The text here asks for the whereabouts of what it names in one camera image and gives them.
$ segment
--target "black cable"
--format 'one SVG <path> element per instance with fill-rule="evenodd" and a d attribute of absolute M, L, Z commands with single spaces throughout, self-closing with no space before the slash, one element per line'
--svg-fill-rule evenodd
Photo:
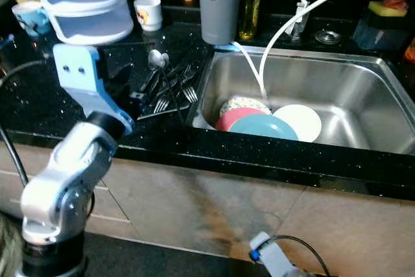
<path fill-rule="evenodd" d="M 45 61 L 43 60 L 37 60 L 37 61 L 32 61 L 32 62 L 27 62 L 27 63 L 23 63 L 17 67 L 15 67 L 14 69 L 12 69 L 10 72 L 7 73 L 6 76 L 4 76 L 1 80 L 0 80 L 0 92 L 2 90 L 2 88 L 4 88 L 4 86 L 6 86 L 7 82 L 16 74 L 18 74 L 20 71 L 31 67 L 31 66 L 35 66 L 35 65 L 44 65 L 46 64 Z M 29 181 L 27 178 L 27 174 L 25 171 L 25 168 L 23 167 L 23 164 L 20 160 L 19 154 L 16 152 L 16 149 L 13 146 L 12 141 L 10 140 L 10 138 L 7 135 L 7 132 L 0 120 L 0 136 L 1 139 L 5 142 L 6 148 L 10 154 L 10 156 L 13 159 L 14 165 L 16 166 L 16 169 L 18 170 L 19 176 L 20 176 L 20 180 L 21 183 L 23 184 L 23 186 L 26 186 L 27 182 Z"/>
<path fill-rule="evenodd" d="M 255 251 L 259 251 L 259 250 L 261 250 L 261 248 L 263 248 L 268 243 L 270 243 L 272 241 L 277 241 L 277 240 L 280 240 L 280 239 L 289 239 L 289 240 L 297 241 L 298 243 L 301 243 L 303 246 L 307 247 L 314 254 L 314 256 L 317 258 L 317 260 L 320 262 L 320 264 L 321 264 L 321 266 L 324 270 L 324 274 L 326 274 L 327 277 L 331 277 L 329 269 L 327 268 L 326 264 L 324 263 L 322 257 L 318 254 L 318 252 L 311 245 L 306 243 L 304 240 L 301 240 L 300 238 L 290 236 L 290 235 L 275 235 L 275 236 L 269 237 L 266 241 L 262 242 L 255 249 Z"/>

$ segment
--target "glass bottle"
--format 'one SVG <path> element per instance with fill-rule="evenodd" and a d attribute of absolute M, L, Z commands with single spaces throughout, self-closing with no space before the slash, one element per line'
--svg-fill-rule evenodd
<path fill-rule="evenodd" d="M 252 39 L 256 35 L 260 2 L 261 0 L 244 0 L 239 27 L 239 37 L 242 40 Z"/>

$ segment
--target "white tube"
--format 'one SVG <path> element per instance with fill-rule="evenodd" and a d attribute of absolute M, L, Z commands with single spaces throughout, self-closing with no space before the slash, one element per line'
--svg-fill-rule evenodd
<path fill-rule="evenodd" d="M 322 3 L 326 2 L 327 0 L 317 0 L 311 5 L 309 5 L 307 8 L 303 9 L 300 13 L 296 14 L 292 18 L 288 20 L 278 31 L 275 33 L 274 37 L 271 38 L 270 42 L 268 43 L 267 47 L 265 48 L 264 54 L 261 58 L 261 63 L 259 65 L 259 87 L 261 88 L 261 94 L 264 97 L 265 93 L 265 87 L 264 87 L 264 67 L 265 67 L 265 61 L 267 60 L 268 53 L 270 52 L 272 46 L 275 44 L 277 39 L 284 33 L 285 29 L 293 24 L 297 19 L 301 18 L 304 14 L 309 13 L 312 9 L 315 9 L 316 7 L 320 6 Z"/>
<path fill-rule="evenodd" d="M 245 56 L 246 60 L 248 61 L 249 67 L 251 68 L 252 73 L 255 76 L 255 79 L 257 80 L 259 87 L 261 87 L 261 80 L 259 78 L 259 73 L 258 70 L 256 69 L 254 62 L 252 61 L 251 57 L 249 56 L 248 52 L 245 50 L 245 48 L 240 45 L 237 42 L 231 42 L 232 45 L 234 45 L 236 48 L 238 48 L 238 50 L 240 50 L 240 52 L 242 52 L 242 54 Z M 261 96 L 262 98 L 266 99 L 267 98 L 267 92 L 265 91 L 265 89 L 261 89 Z"/>

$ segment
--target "yellow sponge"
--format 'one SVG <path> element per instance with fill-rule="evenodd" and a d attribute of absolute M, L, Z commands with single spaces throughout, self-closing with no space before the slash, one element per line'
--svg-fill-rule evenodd
<path fill-rule="evenodd" d="M 369 9 L 376 13 L 378 16 L 389 17 L 403 17 L 407 14 L 408 10 L 397 10 L 393 8 L 387 8 L 381 1 L 370 1 Z"/>

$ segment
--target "sink basin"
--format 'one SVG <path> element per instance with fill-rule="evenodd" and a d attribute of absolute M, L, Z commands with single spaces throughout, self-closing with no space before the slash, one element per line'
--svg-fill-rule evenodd
<path fill-rule="evenodd" d="M 246 49 L 259 68 L 264 49 Z M 322 120 L 315 143 L 415 153 L 415 104 L 380 58 L 273 49 L 264 81 L 266 101 L 240 52 L 215 52 L 198 88 L 200 101 L 191 107 L 187 122 L 213 129 L 222 104 L 244 95 L 263 101 L 273 112 L 287 104 L 314 109 Z"/>

